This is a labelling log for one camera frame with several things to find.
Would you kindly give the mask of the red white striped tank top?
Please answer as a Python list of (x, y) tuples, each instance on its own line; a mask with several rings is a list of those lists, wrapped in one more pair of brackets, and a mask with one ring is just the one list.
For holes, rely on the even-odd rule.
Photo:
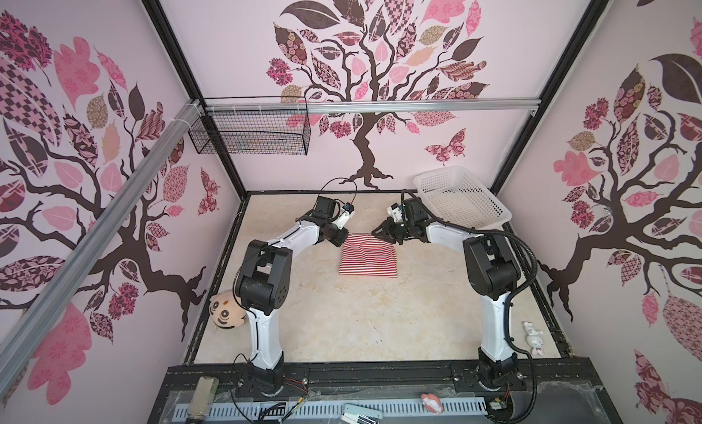
[(339, 274), (396, 278), (398, 258), (395, 247), (370, 234), (351, 234), (342, 246)]

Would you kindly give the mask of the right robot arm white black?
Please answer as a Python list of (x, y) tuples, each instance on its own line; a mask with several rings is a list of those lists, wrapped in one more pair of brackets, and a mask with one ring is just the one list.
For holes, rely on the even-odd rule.
[(513, 299), (535, 281), (536, 272), (522, 268), (519, 250), (536, 262), (532, 249), (512, 233), (496, 229), (465, 228), (450, 222), (422, 220), (412, 224), (388, 217), (371, 235), (389, 244), (419, 240), (450, 248), (464, 255), (468, 281), (481, 297), (482, 341), (478, 349), (478, 380), (496, 390), (518, 370), (518, 355), (531, 356), (517, 347), (511, 334)]

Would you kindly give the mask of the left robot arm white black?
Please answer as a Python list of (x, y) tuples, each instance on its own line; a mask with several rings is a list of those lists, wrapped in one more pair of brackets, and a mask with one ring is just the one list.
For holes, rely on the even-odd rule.
[(284, 353), (279, 310), (291, 288), (294, 258), (324, 241), (341, 247), (348, 237), (351, 213), (336, 219), (306, 217), (269, 240), (250, 241), (233, 292), (250, 323), (252, 355), (247, 364), (253, 382), (275, 393), (283, 387)]

